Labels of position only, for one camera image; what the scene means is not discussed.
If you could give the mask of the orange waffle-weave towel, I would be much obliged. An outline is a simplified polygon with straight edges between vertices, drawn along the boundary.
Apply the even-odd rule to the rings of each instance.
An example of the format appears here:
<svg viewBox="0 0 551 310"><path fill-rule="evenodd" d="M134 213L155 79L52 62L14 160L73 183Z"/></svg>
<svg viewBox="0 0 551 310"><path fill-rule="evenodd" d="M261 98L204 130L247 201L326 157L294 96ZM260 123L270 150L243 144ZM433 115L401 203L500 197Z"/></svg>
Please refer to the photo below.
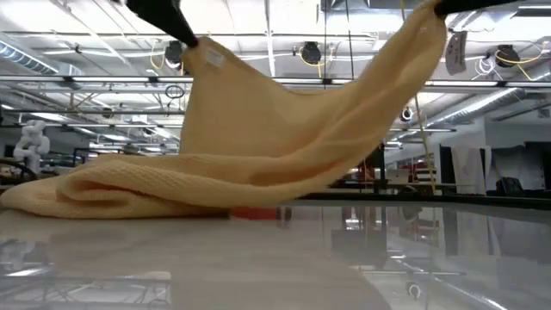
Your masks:
<svg viewBox="0 0 551 310"><path fill-rule="evenodd" d="M436 69L447 39L425 0L355 81L290 90L202 37L183 60L193 76L177 155L104 154L23 183L0 205L64 219L224 214L325 189L387 136Z"/></svg>

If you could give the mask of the hanging grey tag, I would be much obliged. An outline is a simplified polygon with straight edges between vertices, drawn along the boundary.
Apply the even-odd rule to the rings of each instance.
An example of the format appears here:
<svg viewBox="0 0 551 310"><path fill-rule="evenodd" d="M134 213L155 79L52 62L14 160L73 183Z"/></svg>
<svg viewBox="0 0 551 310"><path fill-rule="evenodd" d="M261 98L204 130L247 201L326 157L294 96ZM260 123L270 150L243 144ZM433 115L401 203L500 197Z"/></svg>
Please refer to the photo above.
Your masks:
<svg viewBox="0 0 551 310"><path fill-rule="evenodd" d="M449 75L462 73L466 70L465 47L467 31L452 33L444 53L446 70Z"/></svg>

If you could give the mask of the white hanging cloth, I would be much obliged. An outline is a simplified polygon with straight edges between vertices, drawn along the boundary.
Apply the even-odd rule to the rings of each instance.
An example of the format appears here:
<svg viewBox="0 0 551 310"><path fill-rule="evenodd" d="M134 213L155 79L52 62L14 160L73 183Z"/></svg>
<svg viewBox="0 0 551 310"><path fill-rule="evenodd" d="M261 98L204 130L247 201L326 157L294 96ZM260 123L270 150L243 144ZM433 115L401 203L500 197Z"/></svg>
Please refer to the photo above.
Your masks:
<svg viewBox="0 0 551 310"><path fill-rule="evenodd" d="M486 180L479 148L457 146L451 148L458 194L485 195Z"/></svg>

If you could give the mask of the black monitor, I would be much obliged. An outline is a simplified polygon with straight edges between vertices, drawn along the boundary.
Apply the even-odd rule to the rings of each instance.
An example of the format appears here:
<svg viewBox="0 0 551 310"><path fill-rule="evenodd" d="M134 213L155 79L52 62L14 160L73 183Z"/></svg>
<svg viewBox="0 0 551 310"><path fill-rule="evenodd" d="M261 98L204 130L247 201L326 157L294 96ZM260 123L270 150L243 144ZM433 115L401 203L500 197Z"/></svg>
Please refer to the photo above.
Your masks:
<svg viewBox="0 0 551 310"><path fill-rule="evenodd" d="M385 144L380 143L365 159L365 163L369 168L379 170L379 176L371 181L372 189L376 194L387 189L384 151Z"/></svg>

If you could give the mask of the white robot figure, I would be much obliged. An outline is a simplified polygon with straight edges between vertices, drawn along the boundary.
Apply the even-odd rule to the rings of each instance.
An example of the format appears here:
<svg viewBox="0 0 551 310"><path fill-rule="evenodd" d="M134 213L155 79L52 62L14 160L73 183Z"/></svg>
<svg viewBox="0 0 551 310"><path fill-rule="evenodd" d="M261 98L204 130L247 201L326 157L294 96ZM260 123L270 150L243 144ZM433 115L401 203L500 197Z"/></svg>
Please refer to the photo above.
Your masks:
<svg viewBox="0 0 551 310"><path fill-rule="evenodd" d="M22 136L13 151L17 162L26 162L26 166L34 173L40 171L42 155L50 152L50 139L44 135L44 121L31 120L22 127Z"/></svg>

